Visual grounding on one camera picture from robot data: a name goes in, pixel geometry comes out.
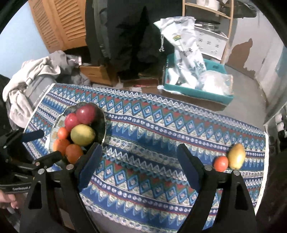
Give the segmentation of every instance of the white towel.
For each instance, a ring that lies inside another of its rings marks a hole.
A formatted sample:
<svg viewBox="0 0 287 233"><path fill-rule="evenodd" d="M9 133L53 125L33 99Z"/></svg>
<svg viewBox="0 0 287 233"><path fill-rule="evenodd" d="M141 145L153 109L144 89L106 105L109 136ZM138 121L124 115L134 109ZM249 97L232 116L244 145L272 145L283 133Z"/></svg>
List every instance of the white towel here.
<svg viewBox="0 0 287 233"><path fill-rule="evenodd" d="M10 98L10 119L18 126L25 128L33 109L23 94L36 76L48 74L57 78L61 73L60 67L53 66L49 57L26 61L21 69L12 76L10 82L3 89L4 102Z"/></svg>

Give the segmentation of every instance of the metal screw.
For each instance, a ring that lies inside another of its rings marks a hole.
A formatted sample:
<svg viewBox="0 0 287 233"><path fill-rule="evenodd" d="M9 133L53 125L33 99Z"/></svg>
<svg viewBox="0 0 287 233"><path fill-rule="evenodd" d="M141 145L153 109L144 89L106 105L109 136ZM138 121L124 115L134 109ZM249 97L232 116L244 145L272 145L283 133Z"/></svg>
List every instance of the metal screw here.
<svg viewBox="0 0 287 233"><path fill-rule="evenodd" d="M237 171L237 170L234 170L233 173L234 173L234 175L236 175L236 176L239 176L239 175L240 175L240 172Z"/></svg>
<svg viewBox="0 0 287 233"><path fill-rule="evenodd" d="M204 166L204 169L207 170L207 171L211 171L212 170L212 167L210 165L205 165Z"/></svg>
<svg viewBox="0 0 287 233"><path fill-rule="evenodd" d="M41 169L38 171L38 174L39 174L39 175L42 175L44 172L45 172L45 169L41 168Z"/></svg>
<svg viewBox="0 0 287 233"><path fill-rule="evenodd" d="M74 168L74 165L73 164L68 164L67 166L66 166L66 169L67 170L72 170Z"/></svg>

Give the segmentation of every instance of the table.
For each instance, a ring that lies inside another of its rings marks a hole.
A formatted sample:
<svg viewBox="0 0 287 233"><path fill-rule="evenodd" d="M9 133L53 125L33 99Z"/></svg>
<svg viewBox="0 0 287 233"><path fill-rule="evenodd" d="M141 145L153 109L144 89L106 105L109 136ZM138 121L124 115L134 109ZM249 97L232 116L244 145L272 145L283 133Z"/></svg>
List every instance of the table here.
<svg viewBox="0 0 287 233"><path fill-rule="evenodd" d="M176 158L180 143L185 143L204 165L212 165L233 144L242 143L247 157L240 172L256 207L266 166L264 132L154 94L55 84L25 129L45 132L44 138L25 144L34 158L49 153L47 139L54 121L79 102L97 104L104 111L107 127L101 162L81 193L88 210L144 232L176 232L197 197ZM216 192L204 228L214 222L221 193Z"/></svg>

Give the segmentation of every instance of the blue wall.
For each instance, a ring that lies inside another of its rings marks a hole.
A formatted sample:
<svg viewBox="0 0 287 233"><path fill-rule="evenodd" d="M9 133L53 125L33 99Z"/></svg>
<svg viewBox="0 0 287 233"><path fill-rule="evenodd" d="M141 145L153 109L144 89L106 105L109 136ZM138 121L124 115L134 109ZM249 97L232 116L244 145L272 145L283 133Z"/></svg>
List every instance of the blue wall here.
<svg viewBox="0 0 287 233"><path fill-rule="evenodd" d="M286 78L286 74L287 74L286 64L287 64L287 48L283 47L281 57L275 68L275 72L278 74L279 78Z"/></svg>
<svg viewBox="0 0 287 233"><path fill-rule="evenodd" d="M29 4L25 3L0 34L0 74L12 78L24 61L48 55Z"/></svg>

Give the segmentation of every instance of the tomato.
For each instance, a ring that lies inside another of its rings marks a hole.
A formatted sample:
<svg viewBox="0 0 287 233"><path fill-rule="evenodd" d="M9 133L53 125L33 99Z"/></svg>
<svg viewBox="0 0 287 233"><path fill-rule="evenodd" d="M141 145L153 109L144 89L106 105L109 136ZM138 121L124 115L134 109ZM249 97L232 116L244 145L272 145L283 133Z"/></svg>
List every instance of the tomato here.
<svg viewBox="0 0 287 233"><path fill-rule="evenodd" d="M59 139L66 139L69 136L69 132L65 127L61 127L58 130L58 138Z"/></svg>
<svg viewBox="0 0 287 233"><path fill-rule="evenodd" d="M214 168L218 172L223 172L228 168L228 158L225 156L217 157L213 164Z"/></svg>
<svg viewBox="0 0 287 233"><path fill-rule="evenodd" d="M83 154L83 150L79 145L71 144L66 148L66 156L71 164L75 164Z"/></svg>
<svg viewBox="0 0 287 233"><path fill-rule="evenodd" d="M64 156L66 154L66 148L68 145L70 145L68 139L57 139L56 141L54 141L53 150L60 151L62 156Z"/></svg>

